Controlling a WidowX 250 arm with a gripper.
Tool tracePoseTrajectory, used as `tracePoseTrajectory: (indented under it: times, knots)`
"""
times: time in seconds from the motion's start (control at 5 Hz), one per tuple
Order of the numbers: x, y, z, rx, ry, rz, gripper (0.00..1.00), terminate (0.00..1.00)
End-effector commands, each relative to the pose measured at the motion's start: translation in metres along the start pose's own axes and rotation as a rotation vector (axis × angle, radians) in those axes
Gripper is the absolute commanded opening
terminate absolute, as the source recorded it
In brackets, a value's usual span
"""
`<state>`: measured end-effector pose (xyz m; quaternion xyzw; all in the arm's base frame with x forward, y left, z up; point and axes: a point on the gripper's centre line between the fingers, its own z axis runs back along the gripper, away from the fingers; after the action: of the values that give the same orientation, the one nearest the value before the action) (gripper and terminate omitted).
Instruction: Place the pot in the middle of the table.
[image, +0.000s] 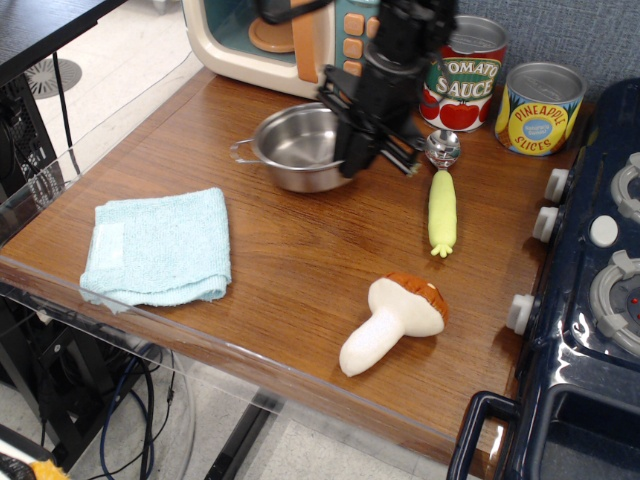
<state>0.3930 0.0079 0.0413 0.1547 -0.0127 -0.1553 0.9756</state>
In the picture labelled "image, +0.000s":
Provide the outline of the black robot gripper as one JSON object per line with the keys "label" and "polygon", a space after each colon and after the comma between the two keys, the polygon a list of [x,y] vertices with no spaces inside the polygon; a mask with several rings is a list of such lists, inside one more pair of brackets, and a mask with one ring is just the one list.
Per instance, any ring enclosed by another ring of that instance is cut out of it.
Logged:
{"label": "black robot gripper", "polygon": [[417,170],[425,139],[413,120],[421,95],[424,59],[394,62],[373,44],[365,48],[359,76],[333,65],[317,98],[337,116],[334,160],[354,177],[383,156],[405,175]]}

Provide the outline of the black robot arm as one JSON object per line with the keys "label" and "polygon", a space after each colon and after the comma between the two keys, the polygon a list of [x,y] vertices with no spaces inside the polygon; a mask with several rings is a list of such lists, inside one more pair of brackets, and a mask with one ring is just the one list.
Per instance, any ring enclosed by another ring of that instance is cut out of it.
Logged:
{"label": "black robot arm", "polygon": [[430,65],[456,28],[454,1],[382,1],[379,27],[364,49],[359,76],[328,65],[318,99],[337,116],[334,159],[352,178],[383,156],[415,172],[426,140],[414,111]]}

